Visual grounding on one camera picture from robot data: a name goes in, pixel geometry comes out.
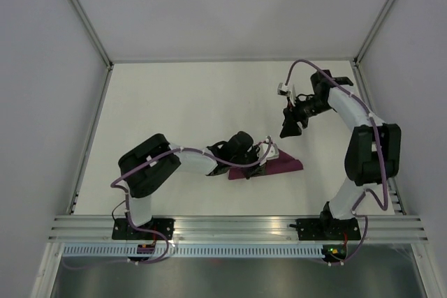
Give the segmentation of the purple satin napkin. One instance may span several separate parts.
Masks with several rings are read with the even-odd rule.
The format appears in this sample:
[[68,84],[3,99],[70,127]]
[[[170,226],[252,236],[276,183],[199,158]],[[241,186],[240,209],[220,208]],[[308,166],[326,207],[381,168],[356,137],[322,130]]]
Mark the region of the purple satin napkin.
[[264,177],[302,170],[304,170],[304,166],[300,160],[279,149],[277,155],[266,160],[262,165],[256,165],[248,168],[231,167],[229,169],[228,179],[230,181],[238,179],[251,179],[254,177]]

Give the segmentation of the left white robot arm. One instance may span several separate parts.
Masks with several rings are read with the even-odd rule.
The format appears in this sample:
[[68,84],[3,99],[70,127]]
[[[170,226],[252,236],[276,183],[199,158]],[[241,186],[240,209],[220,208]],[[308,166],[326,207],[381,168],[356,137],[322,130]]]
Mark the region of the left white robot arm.
[[146,239],[154,233],[152,195],[176,172],[215,177],[236,168],[249,179],[264,172],[267,162],[278,155],[271,137],[256,144],[243,131],[203,149],[173,144],[158,133],[119,159],[121,175],[110,187],[124,192],[128,231],[136,239]]

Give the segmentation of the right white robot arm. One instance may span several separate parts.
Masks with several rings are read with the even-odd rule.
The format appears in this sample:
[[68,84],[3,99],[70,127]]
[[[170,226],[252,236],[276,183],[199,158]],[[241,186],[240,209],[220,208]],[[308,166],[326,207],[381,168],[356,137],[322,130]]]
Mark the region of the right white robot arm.
[[351,132],[344,158],[346,179],[318,218],[298,219],[292,228],[301,241],[357,241],[358,208],[366,196],[371,195],[381,210],[388,209],[387,181],[399,170],[402,132],[397,124],[387,124],[369,110],[354,94],[348,77],[318,70],[310,80],[312,94],[295,95],[286,82],[279,84],[278,94],[287,99],[280,136],[299,136],[310,117],[334,110]]

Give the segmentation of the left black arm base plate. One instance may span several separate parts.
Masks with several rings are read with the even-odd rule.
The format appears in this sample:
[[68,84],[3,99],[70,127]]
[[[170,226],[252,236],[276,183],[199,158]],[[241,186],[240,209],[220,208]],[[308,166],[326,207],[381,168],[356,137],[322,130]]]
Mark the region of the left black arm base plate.
[[112,240],[136,241],[136,240],[167,240],[173,238],[175,220],[173,218],[153,218],[148,223],[133,228],[126,218],[115,219],[112,229]]

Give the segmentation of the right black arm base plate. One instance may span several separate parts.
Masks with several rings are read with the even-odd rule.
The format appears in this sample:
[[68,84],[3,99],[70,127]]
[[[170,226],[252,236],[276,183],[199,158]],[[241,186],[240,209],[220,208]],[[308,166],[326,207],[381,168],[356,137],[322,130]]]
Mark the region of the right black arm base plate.
[[293,228],[300,241],[360,241],[358,221],[333,219],[322,221],[319,218],[301,218],[288,225]]

